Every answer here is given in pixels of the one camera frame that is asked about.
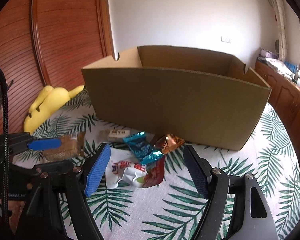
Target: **wall socket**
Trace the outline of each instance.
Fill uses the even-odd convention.
[[[221,41],[222,41],[222,42],[231,43],[231,39],[230,39],[230,38],[227,38],[227,37],[225,37],[225,36],[221,36]]]

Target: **box flap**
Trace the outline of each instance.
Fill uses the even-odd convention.
[[[207,49],[142,46],[138,47],[143,67],[178,68],[226,76],[232,55]]]
[[[93,62],[83,69],[89,68],[112,68],[112,67],[142,67],[140,57],[138,54],[138,48],[127,49],[118,54],[118,60],[114,60],[112,56],[105,57],[101,60]]]
[[[244,73],[245,67],[246,65],[242,61],[233,56],[227,76],[250,82],[265,88],[270,88],[270,86],[252,68],[249,67],[248,71]]]

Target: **cardboard box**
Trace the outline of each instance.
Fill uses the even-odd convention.
[[[240,150],[270,86],[235,56],[204,49],[143,46],[87,65],[82,74],[99,118],[187,141]]]

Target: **black bracket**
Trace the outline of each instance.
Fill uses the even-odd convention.
[[[235,197],[229,230],[224,239],[278,239],[270,208],[253,174],[237,177],[212,168],[191,145],[184,148],[183,156],[198,193],[208,199],[192,240],[217,238],[228,194],[235,194]]]

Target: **blue gripper pad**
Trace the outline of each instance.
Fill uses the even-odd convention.
[[[102,143],[96,154],[87,159],[83,164],[83,169],[86,172],[86,187],[84,194],[86,197],[91,197],[99,187],[103,174],[110,160],[111,148],[107,143]]]
[[[36,151],[44,151],[49,149],[56,149],[61,146],[59,138],[47,138],[33,140],[28,144],[28,148]]]

